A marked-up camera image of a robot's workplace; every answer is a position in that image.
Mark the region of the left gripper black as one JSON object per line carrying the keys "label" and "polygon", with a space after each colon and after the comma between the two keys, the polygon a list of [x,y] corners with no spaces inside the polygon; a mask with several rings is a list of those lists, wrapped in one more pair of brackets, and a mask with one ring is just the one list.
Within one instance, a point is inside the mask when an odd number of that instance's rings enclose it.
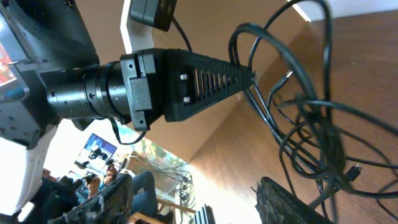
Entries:
{"label": "left gripper black", "polygon": [[245,66],[181,49],[139,50],[119,63],[136,131],[149,131],[161,116],[184,121],[254,84]]}

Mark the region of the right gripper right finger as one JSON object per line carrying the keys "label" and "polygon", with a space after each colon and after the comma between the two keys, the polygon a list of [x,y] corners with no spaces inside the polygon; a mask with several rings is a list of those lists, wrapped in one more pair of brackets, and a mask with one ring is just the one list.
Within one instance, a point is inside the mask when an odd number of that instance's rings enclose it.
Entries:
{"label": "right gripper right finger", "polygon": [[255,208],[262,223],[267,224],[332,224],[270,177],[257,183]]}

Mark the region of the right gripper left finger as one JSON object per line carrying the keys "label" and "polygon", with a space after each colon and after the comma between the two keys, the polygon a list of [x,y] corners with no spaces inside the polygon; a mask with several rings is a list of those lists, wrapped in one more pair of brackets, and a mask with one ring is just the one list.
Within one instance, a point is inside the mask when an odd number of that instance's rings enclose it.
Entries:
{"label": "right gripper left finger", "polygon": [[48,224],[125,224],[131,216],[133,183],[129,174],[119,174],[92,198],[49,220]]}

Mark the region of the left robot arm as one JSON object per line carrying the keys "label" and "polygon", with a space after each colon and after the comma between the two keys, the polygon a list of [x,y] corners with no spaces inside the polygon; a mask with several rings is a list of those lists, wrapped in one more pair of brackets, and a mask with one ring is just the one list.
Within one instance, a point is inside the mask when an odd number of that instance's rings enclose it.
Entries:
{"label": "left robot arm", "polygon": [[242,65],[182,49],[144,49],[101,65],[74,1],[2,1],[1,40],[12,78],[1,85],[1,137],[21,147],[14,177],[1,186],[3,215],[39,191],[48,147],[62,119],[85,129],[118,118],[145,134],[159,117],[184,121],[247,90]]}

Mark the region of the seated person in background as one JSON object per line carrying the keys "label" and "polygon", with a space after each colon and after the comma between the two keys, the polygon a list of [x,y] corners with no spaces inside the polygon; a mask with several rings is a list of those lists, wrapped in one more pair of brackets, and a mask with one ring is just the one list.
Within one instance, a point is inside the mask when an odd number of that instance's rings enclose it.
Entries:
{"label": "seated person in background", "polygon": [[[118,170],[113,165],[109,165],[106,170],[106,176],[103,179],[95,177],[90,180],[89,184],[86,184],[88,196],[83,198],[83,200],[85,201],[93,197],[99,190],[102,190],[114,181],[117,175]],[[151,172],[145,171],[134,176],[132,178],[132,184],[134,195],[131,205],[132,214],[139,212],[162,223],[173,223],[173,211],[169,211],[166,215],[158,213],[159,210],[157,195],[155,192],[154,175]]]}

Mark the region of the background cluttered desk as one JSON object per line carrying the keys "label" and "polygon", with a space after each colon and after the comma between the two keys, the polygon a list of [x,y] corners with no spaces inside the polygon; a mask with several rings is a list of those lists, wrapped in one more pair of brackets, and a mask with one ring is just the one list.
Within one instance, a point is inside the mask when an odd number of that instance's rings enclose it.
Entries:
{"label": "background cluttered desk", "polygon": [[[65,123],[62,124],[61,130],[50,143],[50,157],[44,165],[44,177],[66,186],[80,184],[73,191],[80,206],[69,215],[57,219],[56,223],[94,223],[99,219],[91,217],[90,209],[105,199],[106,186],[99,184],[99,189],[95,191],[98,196],[91,203],[86,200],[89,194],[86,185],[93,184],[95,179],[101,177],[106,179],[105,169],[108,167],[123,167],[124,163],[118,162],[114,156],[117,151],[114,144],[94,133],[73,131]],[[110,208],[120,206],[121,211],[107,218],[108,223],[161,222],[159,213],[150,217],[142,212],[130,212],[130,218],[124,217],[124,212],[131,207],[129,202],[134,202],[137,197],[132,195],[132,186],[128,181],[122,182],[119,187],[117,189],[116,185],[111,184],[114,192],[108,193],[108,205]]]}

